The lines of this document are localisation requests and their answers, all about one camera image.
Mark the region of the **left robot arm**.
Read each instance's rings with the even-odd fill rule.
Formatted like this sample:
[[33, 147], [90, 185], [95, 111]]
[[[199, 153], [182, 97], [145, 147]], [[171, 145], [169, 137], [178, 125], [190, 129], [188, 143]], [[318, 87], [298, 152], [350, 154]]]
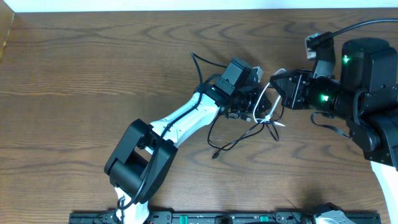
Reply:
[[271, 107], [259, 97], [260, 67], [234, 58], [223, 70], [200, 78], [189, 101], [170, 115], [149, 124], [137, 119], [127, 127], [104, 166], [118, 196], [116, 223], [145, 222], [148, 201], [165, 180], [178, 147], [194, 132], [221, 115], [247, 119]]

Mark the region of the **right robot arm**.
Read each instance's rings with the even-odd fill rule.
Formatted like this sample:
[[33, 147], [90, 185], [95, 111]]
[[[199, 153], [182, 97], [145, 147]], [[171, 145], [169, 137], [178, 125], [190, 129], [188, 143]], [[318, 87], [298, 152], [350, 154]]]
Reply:
[[335, 80], [333, 38], [309, 37], [306, 46], [314, 68], [274, 75], [272, 87], [286, 108], [345, 120], [346, 138], [370, 161], [390, 220], [397, 223], [397, 50], [378, 38], [349, 40]]

